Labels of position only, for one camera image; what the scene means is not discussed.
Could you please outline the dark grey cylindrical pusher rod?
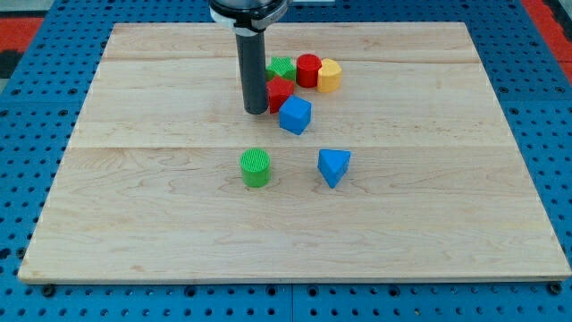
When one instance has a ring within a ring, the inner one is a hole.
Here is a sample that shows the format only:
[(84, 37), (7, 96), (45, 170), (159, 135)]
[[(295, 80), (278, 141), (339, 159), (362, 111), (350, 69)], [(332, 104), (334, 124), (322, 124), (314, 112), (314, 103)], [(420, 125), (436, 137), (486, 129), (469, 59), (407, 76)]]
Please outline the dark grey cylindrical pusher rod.
[(265, 36), (236, 36), (244, 109), (263, 114), (268, 108), (265, 77)]

